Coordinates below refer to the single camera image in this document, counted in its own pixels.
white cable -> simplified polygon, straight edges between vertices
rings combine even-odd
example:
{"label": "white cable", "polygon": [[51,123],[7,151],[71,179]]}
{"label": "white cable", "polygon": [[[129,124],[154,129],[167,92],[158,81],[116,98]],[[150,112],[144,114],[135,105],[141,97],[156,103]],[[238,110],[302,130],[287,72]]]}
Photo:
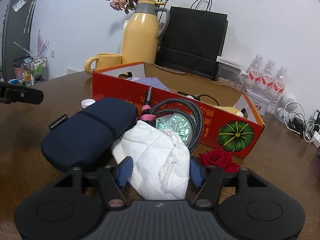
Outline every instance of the white cable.
{"label": "white cable", "polygon": [[[305,118],[306,118],[306,115],[305,115],[305,113],[304,113],[304,110],[303,110],[303,108],[302,108],[302,105],[300,105],[300,103],[298,103],[298,102],[289,102],[289,103],[287,103],[287,104],[285,105],[284,109],[283,109],[283,110],[284,110],[284,113],[285,113],[285,109],[286,109],[287,105],[293,104],[293,103],[296,103],[296,104],[298,104],[298,105],[301,107],[301,109],[302,109],[302,111],[303,111],[303,118],[305,119]],[[293,130],[293,129],[290,129],[290,128],[288,127],[287,123],[285,122],[285,114],[284,114],[284,113],[283,113],[283,120],[284,120],[285,126],[286,126],[290,131],[295,132],[295,133],[297,133],[297,134],[300,134],[299,132],[297,132],[297,131],[295,131],[295,130]]]}
{"label": "white cable", "polygon": [[320,129],[320,125],[317,123],[315,124],[313,122],[313,120],[308,120],[308,121],[310,121],[310,122],[308,122],[307,127],[305,129],[305,132],[303,133],[303,138],[306,142],[313,142],[316,139],[316,136],[313,139],[312,139],[312,137],[310,138],[308,131],[311,131],[314,134],[314,132],[313,132],[314,127],[317,125],[317,126],[319,126],[319,129]]}
{"label": "white cable", "polygon": [[[298,102],[289,102],[289,103],[287,103],[287,104],[285,105],[285,107],[284,107],[284,113],[285,113],[286,107],[287,107],[289,104],[294,104],[294,103],[298,104],[298,105],[301,107],[301,109],[302,109],[302,111],[303,111],[303,118],[305,119],[306,114],[304,113],[304,110],[303,110],[303,108],[302,108],[302,105],[301,105],[300,103],[298,103]],[[284,119],[284,124],[285,124],[285,126],[286,126],[290,131],[295,132],[295,133],[297,133],[297,134],[300,134],[299,132],[297,132],[297,131],[295,131],[295,130],[293,130],[293,129],[290,129],[290,128],[288,127],[288,125],[287,125],[287,123],[286,123],[286,121],[285,121],[285,114],[283,115],[283,119]],[[305,124],[306,124],[307,122],[308,122],[308,124],[307,124],[307,126],[305,127],[305,129],[303,130],[303,138],[304,138],[304,140],[305,140],[306,142],[310,143],[310,142],[313,142],[313,141],[316,139],[316,137],[314,137],[313,139],[311,139],[308,132],[311,131],[312,133],[314,133],[314,132],[313,132],[313,129],[314,129],[314,127],[315,127],[316,125],[319,126],[319,131],[320,131],[320,125],[317,124],[317,123],[315,124],[315,123],[313,122],[313,120],[306,120],[306,121],[305,121]]]}

red label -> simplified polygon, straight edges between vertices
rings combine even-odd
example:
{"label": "red label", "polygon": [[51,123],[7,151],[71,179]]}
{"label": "red label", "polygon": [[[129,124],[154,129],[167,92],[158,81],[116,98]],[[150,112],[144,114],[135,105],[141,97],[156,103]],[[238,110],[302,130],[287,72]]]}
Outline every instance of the red label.
{"label": "red label", "polygon": [[274,78],[268,74],[263,74],[261,76],[261,83],[266,85],[267,87],[272,87],[272,84],[274,82]]}
{"label": "red label", "polygon": [[259,82],[261,78],[261,73],[255,69],[250,69],[248,78],[254,80],[255,82]]}
{"label": "red label", "polygon": [[278,91],[280,94],[283,92],[284,87],[285,87],[285,85],[282,84],[282,83],[279,82],[279,81],[274,81],[274,83],[273,83],[273,89],[274,89],[275,91]]}

yellow thermos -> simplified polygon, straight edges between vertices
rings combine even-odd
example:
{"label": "yellow thermos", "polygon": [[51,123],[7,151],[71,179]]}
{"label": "yellow thermos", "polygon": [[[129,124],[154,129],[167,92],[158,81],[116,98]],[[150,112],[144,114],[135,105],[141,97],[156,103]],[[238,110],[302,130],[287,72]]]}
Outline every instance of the yellow thermos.
{"label": "yellow thermos", "polygon": [[[130,18],[122,40],[120,54],[122,64],[144,61],[155,63],[158,39],[168,27],[170,11],[167,8],[158,8],[163,2],[154,0],[139,0],[135,13]],[[157,12],[166,12],[164,27],[159,31]]]}

pink cable tie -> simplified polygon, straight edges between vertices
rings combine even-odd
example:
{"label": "pink cable tie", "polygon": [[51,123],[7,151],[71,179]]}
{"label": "pink cable tie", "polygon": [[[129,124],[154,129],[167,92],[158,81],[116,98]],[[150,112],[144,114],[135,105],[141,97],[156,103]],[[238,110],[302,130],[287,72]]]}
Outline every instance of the pink cable tie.
{"label": "pink cable tie", "polygon": [[[144,110],[150,110],[150,109],[151,109],[151,106],[145,105],[142,107],[141,112],[143,112]],[[144,114],[141,116],[142,121],[149,121],[149,122],[153,122],[156,118],[157,117],[154,114]]]}

round pad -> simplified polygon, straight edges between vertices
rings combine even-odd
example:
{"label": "round pad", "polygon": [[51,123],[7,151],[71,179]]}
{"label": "round pad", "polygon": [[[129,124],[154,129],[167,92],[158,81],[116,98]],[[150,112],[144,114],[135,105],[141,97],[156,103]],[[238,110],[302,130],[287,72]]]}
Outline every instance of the round pad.
{"label": "round pad", "polygon": [[218,216],[229,233],[248,240],[292,239],[305,222],[298,202],[281,191],[261,188],[227,198]]}
{"label": "round pad", "polygon": [[32,240],[79,239],[99,223],[101,205],[70,188],[52,188],[36,193],[17,208],[15,224]]}

